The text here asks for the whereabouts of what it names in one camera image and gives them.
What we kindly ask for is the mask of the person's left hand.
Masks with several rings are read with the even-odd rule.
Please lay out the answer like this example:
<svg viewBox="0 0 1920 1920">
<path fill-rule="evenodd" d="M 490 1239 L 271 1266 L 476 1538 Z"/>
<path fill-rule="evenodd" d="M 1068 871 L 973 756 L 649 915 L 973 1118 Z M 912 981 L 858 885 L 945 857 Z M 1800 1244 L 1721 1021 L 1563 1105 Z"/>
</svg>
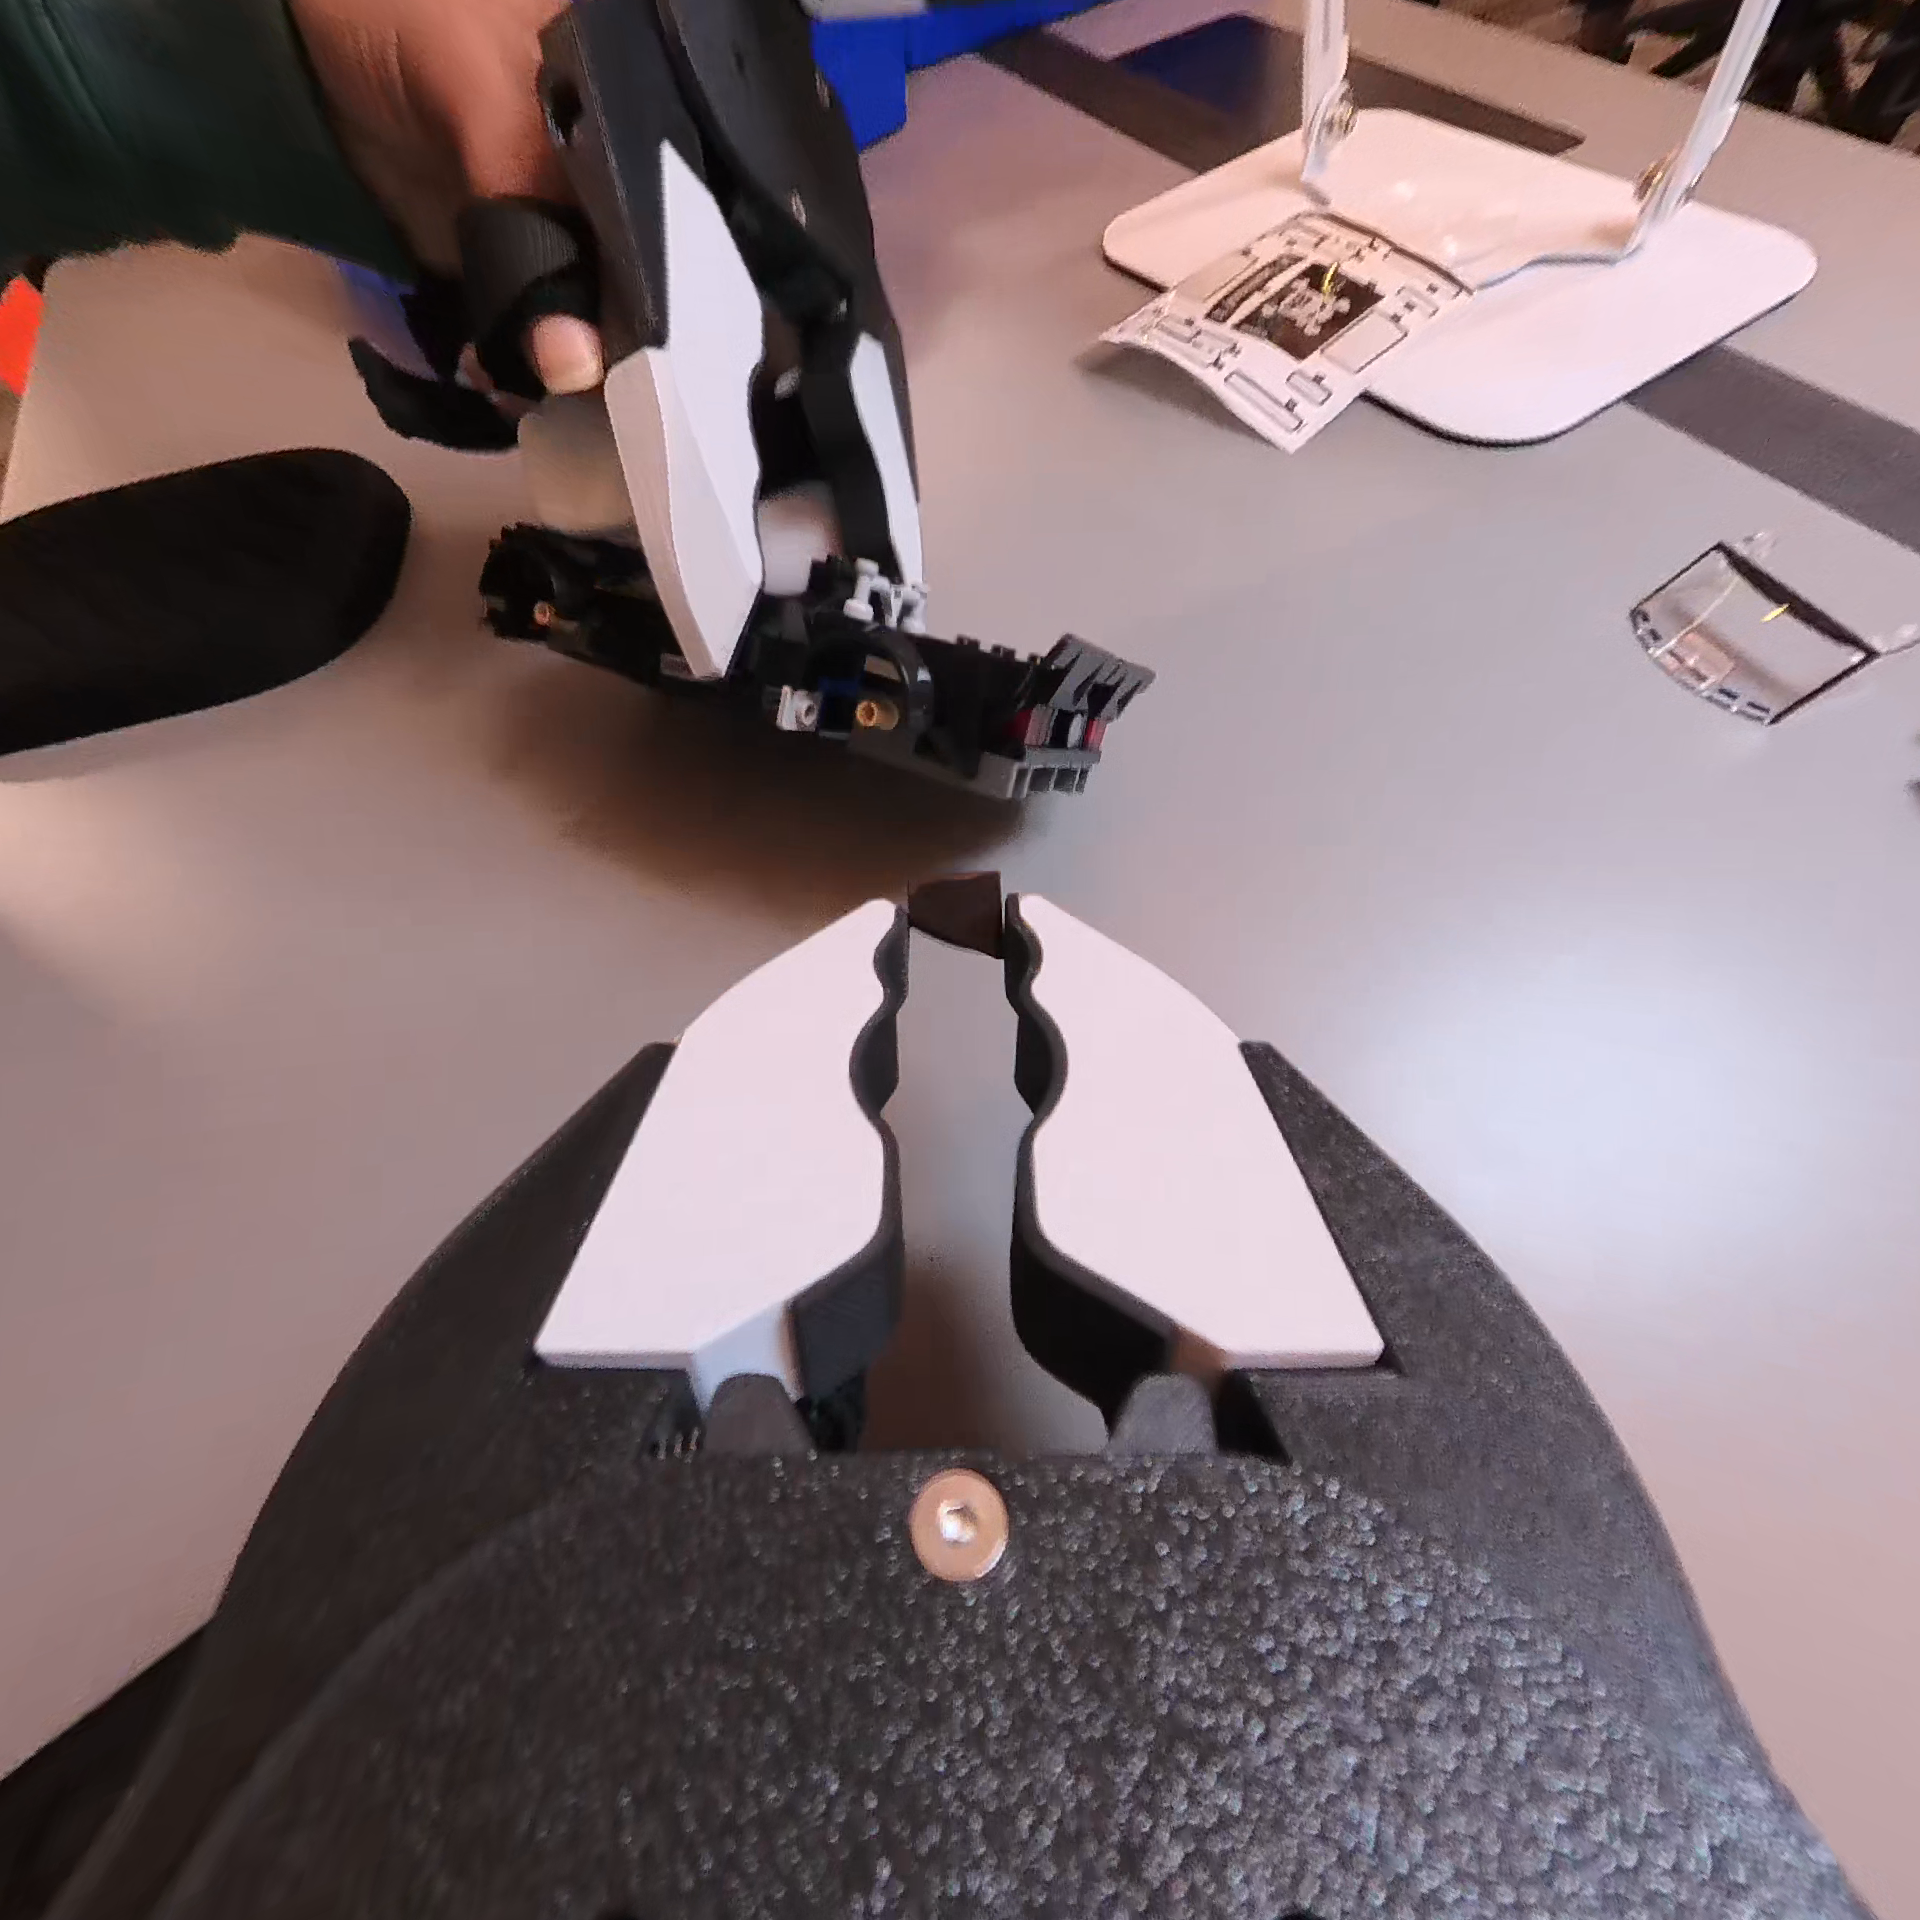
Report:
<svg viewBox="0 0 1920 1920">
<path fill-rule="evenodd" d="M 450 292 L 461 215 L 564 204 L 535 104 L 558 5 L 281 5 L 334 160 L 327 207 L 281 207 L 275 234 Z"/>
</svg>

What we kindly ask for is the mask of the black lego car model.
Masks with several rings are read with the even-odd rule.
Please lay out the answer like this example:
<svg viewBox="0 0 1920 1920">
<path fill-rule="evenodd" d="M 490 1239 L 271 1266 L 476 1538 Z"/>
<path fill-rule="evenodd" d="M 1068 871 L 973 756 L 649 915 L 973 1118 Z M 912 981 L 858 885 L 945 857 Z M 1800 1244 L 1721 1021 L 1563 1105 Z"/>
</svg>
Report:
<svg viewBox="0 0 1920 1920">
<path fill-rule="evenodd" d="M 503 641 L 1002 805 L 1083 794 L 1116 718 L 1157 682 L 1082 636 L 1039 656 L 934 636 L 923 590 L 871 563 L 813 559 L 803 589 L 762 596 L 712 678 L 670 635 L 632 545 L 515 524 L 476 590 Z"/>
</svg>

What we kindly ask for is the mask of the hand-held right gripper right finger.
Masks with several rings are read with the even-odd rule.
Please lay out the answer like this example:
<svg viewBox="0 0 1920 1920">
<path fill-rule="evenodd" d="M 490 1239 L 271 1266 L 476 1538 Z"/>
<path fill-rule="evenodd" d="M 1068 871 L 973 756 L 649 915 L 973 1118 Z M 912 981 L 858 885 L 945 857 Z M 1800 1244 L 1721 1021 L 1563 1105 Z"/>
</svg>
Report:
<svg viewBox="0 0 1920 1920">
<path fill-rule="evenodd" d="M 1007 906 L 1028 1351 L 1060 1382 L 1376 1370 L 1385 1337 L 1233 1035 L 1053 903 Z"/>
</svg>

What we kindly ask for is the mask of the clear lego windshield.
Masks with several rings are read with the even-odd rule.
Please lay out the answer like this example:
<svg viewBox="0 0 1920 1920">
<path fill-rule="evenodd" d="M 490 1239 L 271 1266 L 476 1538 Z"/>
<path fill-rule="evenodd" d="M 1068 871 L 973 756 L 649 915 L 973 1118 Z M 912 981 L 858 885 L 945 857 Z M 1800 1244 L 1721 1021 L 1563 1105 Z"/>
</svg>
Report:
<svg viewBox="0 0 1920 1920">
<path fill-rule="evenodd" d="M 1836 616 L 1770 565 L 1774 536 L 1713 541 L 1631 602 L 1642 656 L 1682 691 L 1756 730 L 1918 654 L 1918 625 L 1872 632 Z"/>
</svg>

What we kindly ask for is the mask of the white sticker sheet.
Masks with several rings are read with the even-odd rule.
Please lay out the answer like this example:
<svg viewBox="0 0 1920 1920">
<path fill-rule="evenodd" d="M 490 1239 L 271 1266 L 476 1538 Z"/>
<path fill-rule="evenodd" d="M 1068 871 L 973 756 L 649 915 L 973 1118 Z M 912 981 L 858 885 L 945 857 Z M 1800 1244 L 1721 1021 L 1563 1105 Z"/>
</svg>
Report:
<svg viewBox="0 0 1920 1920">
<path fill-rule="evenodd" d="M 1473 296 L 1468 281 L 1377 228 L 1298 214 L 1196 269 L 1101 343 L 1161 359 L 1294 454 Z"/>
</svg>

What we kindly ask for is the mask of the black mesh pad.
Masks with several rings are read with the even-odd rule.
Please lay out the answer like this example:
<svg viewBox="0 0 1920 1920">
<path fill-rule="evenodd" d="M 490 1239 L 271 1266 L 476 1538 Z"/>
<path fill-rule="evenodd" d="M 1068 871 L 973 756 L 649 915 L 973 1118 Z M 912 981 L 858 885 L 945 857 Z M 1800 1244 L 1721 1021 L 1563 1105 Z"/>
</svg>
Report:
<svg viewBox="0 0 1920 1920">
<path fill-rule="evenodd" d="M 2 524 L 2 756 L 306 678 L 387 611 L 412 504 L 347 452 L 271 452 Z"/>
</svg>

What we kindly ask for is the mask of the person's left forearm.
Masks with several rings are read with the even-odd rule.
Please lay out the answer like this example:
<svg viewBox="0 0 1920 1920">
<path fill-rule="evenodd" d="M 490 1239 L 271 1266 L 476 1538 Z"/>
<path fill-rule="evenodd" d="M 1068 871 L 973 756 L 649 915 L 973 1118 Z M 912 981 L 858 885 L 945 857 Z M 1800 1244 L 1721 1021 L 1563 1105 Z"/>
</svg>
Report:
<svg viewBox="0 0 1920 1920">
<path fill-rule="evenodd" d="M 2 276 L 247 232 L 417 276 L 283 5 L 2 5 Z"/>
</svg>

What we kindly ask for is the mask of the blue plastic bin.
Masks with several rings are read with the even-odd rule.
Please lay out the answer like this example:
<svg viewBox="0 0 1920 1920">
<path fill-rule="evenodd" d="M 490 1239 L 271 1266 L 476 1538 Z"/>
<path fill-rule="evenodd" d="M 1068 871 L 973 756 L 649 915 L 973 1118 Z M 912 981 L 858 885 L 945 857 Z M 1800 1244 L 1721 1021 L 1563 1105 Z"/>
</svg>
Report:
<svg viewBox="0 0 1920 1920">
<path fill-rule="evenodd" d="M 813 63 L 861 155 L 901 132 L 914 72 L 1082 9 L 1083 5 L 803 5 Z"/>
</svg>

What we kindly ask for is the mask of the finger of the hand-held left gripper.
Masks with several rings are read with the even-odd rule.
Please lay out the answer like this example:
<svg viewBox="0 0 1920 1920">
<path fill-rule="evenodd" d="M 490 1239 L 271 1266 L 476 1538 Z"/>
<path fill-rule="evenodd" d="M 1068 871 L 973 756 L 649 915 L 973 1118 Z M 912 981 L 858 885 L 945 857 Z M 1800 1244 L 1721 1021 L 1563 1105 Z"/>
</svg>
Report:
<svg viewBox="0 0 1920 1920">
<path fill-rule="evenodd" d="M 752 394 L 762 296 L 687 158 L 658 155 L 666 337 L 606 373 L 632 526 L 679 656 L 724 678 L 763 586 Z"/>
<path fill-rule="evenodd" d="M 912 416 L 884 343 L 852 317 L 810 337 L 810 437 L 843 556 L 923 589 Z"/>
</svg>

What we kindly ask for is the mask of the black lego tile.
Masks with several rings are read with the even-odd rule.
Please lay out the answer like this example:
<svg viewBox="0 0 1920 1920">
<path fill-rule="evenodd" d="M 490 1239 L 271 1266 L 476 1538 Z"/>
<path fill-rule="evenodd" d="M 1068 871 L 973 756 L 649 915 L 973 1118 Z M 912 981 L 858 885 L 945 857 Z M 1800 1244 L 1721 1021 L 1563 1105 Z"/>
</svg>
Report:
<svg viewBox="0 0 1920 1920">
<path fill-rule="evenodd" d="M 929 940 L 1002 961 L 1002 876 L 995 869 L 917 881 L 904 899 L 909 925 Z"/>
</svg>

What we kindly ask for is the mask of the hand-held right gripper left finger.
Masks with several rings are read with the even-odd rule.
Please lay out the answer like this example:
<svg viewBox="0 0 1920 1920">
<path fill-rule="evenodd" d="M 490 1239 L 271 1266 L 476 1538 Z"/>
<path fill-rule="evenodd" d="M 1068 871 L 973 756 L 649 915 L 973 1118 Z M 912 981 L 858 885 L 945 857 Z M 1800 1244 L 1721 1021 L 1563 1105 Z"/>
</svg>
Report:
<svg viewBox="0 0 1920 1920">
<path fill-rule="evenodd" d="M 556 1370 L 825 1397 L 897 1319 L 904 915 L 866 903 L 707 1004 L 670 1053 L 535 1337 Z"/>
</svg>

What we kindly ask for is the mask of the white tray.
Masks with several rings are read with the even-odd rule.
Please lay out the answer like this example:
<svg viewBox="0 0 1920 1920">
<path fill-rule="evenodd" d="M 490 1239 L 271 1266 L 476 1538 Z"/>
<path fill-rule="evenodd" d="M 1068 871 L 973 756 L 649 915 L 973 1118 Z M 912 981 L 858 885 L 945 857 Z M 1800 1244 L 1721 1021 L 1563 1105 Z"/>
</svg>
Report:
<svg viewBox="0 0 1920 1920">
<path fill-rule="evenodd" d="M 1303 186 L 1298 132 L 1110 220 L 1104 259 L 1154 292 L 1261 234 L 1334 215 L 1410 253 L 1466 293 L 1360 373 L 1377 405 L 1466 444 L 1542 444 L 1631 394 L 1816 278 L 1800 234 L 1684 204 L 1639 234 L 1639 190 L 1593 167 L 1360 108 Z"/>
</svg>

